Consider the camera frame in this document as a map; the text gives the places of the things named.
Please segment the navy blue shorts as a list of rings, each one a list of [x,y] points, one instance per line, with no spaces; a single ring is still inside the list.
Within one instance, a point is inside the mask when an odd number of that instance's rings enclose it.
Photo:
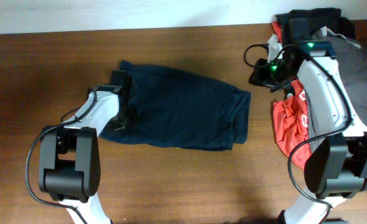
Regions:
[[[120,70],[132,78],[129,104],[138,117],[125,129],[104,128],[101,138],[204,151],[226,151],[247,141],[250,92],[159,65],[123,60]]]

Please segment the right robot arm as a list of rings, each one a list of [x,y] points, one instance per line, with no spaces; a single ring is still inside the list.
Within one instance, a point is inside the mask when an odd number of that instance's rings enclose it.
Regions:
[[[337,54],[326,40],[314,40],[306,17],[277,17],[280,35],[264,48],[267,59],[253,65],[252,85],[271,91],[299,81],[309,98],[319,146],[305,162],[306,187],[279,223],[326,223],[334,207],[367,190],[367,127],[340,78]]]

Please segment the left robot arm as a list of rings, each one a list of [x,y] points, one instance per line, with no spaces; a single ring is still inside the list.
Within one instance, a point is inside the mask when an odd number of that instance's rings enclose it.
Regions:
[[[97,191],[101,179],[98,137],[103,130],[125,132],[136,118],[129,105],[132,78],[115,70],[111,80],[90,89],[71,118],[40,134],[39,189],[49,205],[68,210],[75,223],[111,223]]]

